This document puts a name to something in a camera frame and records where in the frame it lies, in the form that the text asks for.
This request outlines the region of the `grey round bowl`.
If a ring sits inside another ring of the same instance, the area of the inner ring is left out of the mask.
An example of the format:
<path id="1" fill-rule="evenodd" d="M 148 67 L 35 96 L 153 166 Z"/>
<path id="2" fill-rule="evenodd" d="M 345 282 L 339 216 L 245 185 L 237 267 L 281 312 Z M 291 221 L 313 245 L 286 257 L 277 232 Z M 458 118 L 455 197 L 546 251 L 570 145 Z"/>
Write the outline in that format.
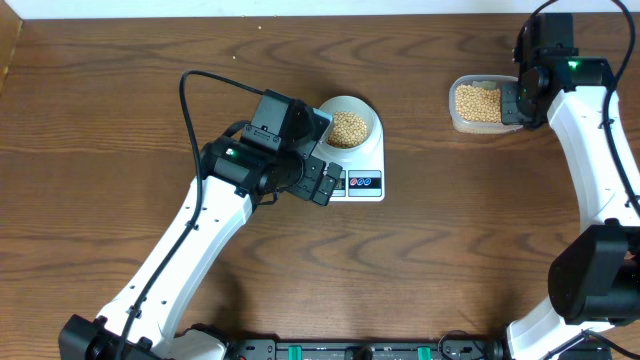
<path id="1" fill-rule="evenodd" d="M 366 145 L 368 143 L 371 143 L 373 140 L 376 139 L 376 137 L 374 136 L 374 132 L 376 130 L 377 120 L 375 119 L 375 115 L 372 108 L 368 104 L 366 104 L 363 100 L 353 96 L 346 96 L 346 95 L 336 96 L 325 101 L 320 106 L 320 110 L 332 117 L 331 125 L 329 127 L 328 133 L 325 136 L 325 140 L 324 140 L 324 142 L 329 147 L 339 149 L 339 150 L 352 150 L 352 149 L 362 147 L 363 145 Z M 353 112 L 358 114 L 365 120 L 368 127 L 368 137 L 361 145 L 353 148 L 344 149 L 344 148 L 333 147 L 327 142 L 328 136 L 333 130 L 333 114 L 335 112 Z"/>

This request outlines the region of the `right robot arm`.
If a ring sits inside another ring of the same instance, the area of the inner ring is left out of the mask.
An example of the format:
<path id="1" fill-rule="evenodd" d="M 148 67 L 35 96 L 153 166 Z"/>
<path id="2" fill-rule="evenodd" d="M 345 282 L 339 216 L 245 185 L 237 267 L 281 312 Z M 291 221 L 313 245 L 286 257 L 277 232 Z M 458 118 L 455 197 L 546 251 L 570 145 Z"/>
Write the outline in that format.
<path id="1" fill-rule="evenodd" d="M 639 171 L 621 126 L 618 78 L 582 57 L 570 14 L 535 11 L 513 51 L 501 120 L 558 138 L 574 184 L 580 234 L 551 264 L 547 297 L 488 350 L 494 359 L 554 359 L 639 318 Z"/>

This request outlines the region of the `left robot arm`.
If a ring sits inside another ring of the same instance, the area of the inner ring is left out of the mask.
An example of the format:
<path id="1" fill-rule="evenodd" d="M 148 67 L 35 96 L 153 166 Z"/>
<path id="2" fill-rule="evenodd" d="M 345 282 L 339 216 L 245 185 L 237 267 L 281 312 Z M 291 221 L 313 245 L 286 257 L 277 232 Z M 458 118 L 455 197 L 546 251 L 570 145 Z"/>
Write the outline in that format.
<path id="1" fill-rule="evenodd" d="M 287 149 L 223 135 L 200 155 L 199 174 L 143 265 L 94 320 L 72 316 L 58 338 L 63 359 L 222 359 L 221 336 L 177 332 L 214 261 L 264 196 L 288 192 L 328 204 L 342 168 L 313 156 L 314 141 Z"/>

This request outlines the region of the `white digital kitchen scale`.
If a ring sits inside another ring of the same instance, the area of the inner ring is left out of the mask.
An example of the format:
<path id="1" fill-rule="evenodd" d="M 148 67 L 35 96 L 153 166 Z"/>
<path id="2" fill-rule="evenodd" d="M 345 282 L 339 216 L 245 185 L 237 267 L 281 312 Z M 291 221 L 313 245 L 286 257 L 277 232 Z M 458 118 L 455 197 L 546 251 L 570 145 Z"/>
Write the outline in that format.
<path id="1" fill-rule="evenodd" d="M 377 125 L 376 139 L 371 143 L 352 150 L 331 148 L 324 142 L 328 129 L 313 152 L 325 162 L 343 168 L 331 202 L 379 202 L 385 197 L 384 131 L 380 118 L 373 112 Z"/>

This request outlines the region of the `soybeans in grey bowl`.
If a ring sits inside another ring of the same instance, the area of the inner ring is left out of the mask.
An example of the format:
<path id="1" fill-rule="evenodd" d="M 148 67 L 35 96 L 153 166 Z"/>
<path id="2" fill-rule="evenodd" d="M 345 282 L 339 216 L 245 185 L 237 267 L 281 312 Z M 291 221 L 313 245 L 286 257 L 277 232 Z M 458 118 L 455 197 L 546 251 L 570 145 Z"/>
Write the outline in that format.
<path id="1" fill-rule="evenodd" d="M 361 145 L 368 137 L 365 120 L 353 112 L 335 112 L 333 130 L 327 142 L 336 148 L 353 148 Z"/>

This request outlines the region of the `soybeans pile in container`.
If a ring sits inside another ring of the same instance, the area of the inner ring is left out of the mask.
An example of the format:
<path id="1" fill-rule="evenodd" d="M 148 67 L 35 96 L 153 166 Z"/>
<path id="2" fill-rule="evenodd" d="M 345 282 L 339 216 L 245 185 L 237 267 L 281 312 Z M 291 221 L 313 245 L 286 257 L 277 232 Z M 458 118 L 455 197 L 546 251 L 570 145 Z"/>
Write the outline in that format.
<path id="1" fill-rule="evenodd" d="M 455 90 L 455 109 L 466 121 L 499 123 L 501 90 L 459 85 Z"/>

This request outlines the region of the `clear plastic soybean container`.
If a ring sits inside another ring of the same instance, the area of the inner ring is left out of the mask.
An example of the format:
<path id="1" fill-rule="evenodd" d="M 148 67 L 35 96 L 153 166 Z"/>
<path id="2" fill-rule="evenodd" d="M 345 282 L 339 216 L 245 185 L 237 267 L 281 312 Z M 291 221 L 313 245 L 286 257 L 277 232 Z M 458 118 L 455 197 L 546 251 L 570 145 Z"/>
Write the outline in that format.
<path id="1" fill-rule="evenodd" d="M 455 80 L 449 90 L 449 111 L 454 129 L 480 135 L 520 130 L 521 125 L 501 122 L 501 87 L 516 81 L 516 77 L 505 75 L 465 75 Z"/>

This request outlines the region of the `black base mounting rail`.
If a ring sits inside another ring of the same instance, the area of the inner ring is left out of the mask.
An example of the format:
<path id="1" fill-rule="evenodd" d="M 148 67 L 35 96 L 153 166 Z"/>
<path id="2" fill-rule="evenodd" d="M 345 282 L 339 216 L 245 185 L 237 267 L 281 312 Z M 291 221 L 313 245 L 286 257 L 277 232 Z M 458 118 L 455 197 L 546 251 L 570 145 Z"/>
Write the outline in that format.
<path id="1" fill-rule="evenodd" d="M 241 340 L 229 344 L 224 360 L 442 360 L 485 359 L 485 343 L 448 339 L 442 342 L 285 342 Z"/>

